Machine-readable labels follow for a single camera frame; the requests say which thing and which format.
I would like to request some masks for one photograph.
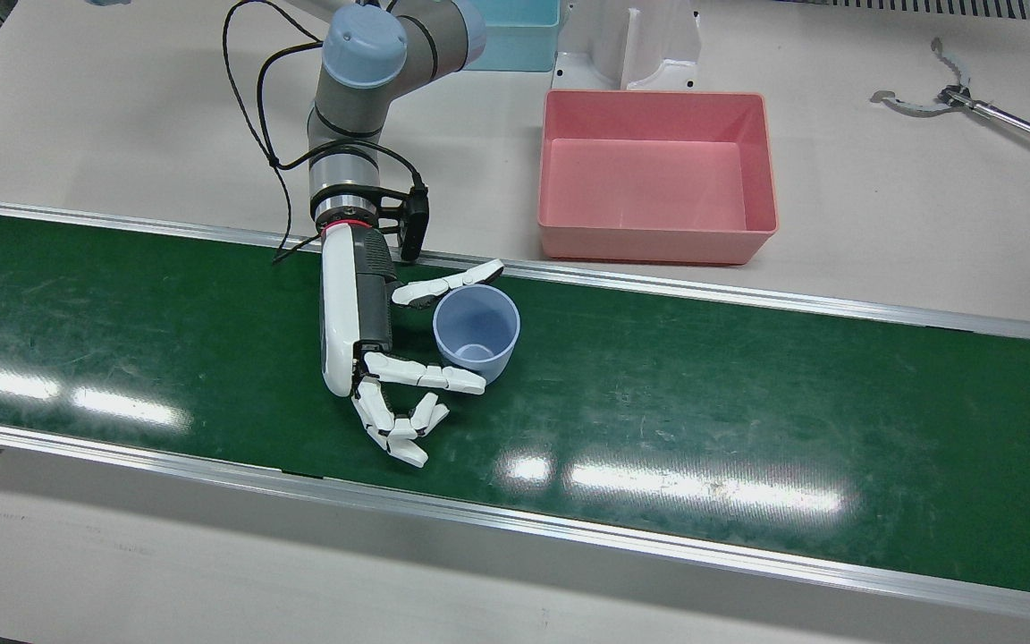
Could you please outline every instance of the pink plastic bin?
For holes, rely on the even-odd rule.
[[[745,264],[777,231],[760,95],[554,90],[544,124],[548,256]]]

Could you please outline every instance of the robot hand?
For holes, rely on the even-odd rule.
[[[424,366],[389,355],[389,305],[432,306],[453,289],[485,284],[503,273],[489,261],[458,274],[404,285],[397,279],[387,241],[375,228],[339,221],[323,231],[320,281],[320,342],[323,380],[337,396],[350,397],[364,429],[381,449],[422,468],[428,455],[414,443],[447,417],[447,407],[428,393],[408,415],[396,413],[381,383],[405,383],[481,395],[486,380],[454,367]]]

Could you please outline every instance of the white bracket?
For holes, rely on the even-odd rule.
[[[689,0],[572,0],[559,33],[556,90],[683,90],[701,55]]]

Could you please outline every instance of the white robotic finger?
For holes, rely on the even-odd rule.
[[[364,429],[369,433],[383,433],[388,435],[397,428],[397,416],[393,415],[388,404],[383,400],[383,393],[380,391],[380,383],[373,378],[364,378],[355,387],[355,396],[352,397],[352,406],[355,412],[359,413],[360,420],[364,420]]]
[[[372,436],[372,440],[375,440],[376,444],[379,444],[380,448],[387,451],[390,456],[400,457],[405,464],[412,465],[414,468],[422,468],[428,462],[428,453],[420,449],[420,445],[412,443],[411,440],[387,439],[379,435],[372,435],[372,433],[369,436]]]
[[[368,368],[370,375],[385,383],[413,384],[417,387],[473,393],[473,395],[481,395],[487,386],[483,376],[473,374],[469,370],[457,370],[455,367],[440,368],[433,364],[424,366],[411,360],[400,360],[383,353],[365,353],[364,366]]]
[[[412,411],[410,421],[417,436],[428,436],[428,433],[447,417],[447,407],[437,403],[437,395],[430,393],[420,400]]]
[[[413,281],[392,291],[392,304],[398,306],[428,306],[438,298],[453,289],[469,284],[486,284],[504,272],[504,263],[499,260],[469,268],[462,273],[449,274],[435,280]]]

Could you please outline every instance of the cup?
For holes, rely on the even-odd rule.
[[[461,286],[441,299],[432,329],[447,363],[491,383],[503,374],[518,340],[518,308],[494,286]]]

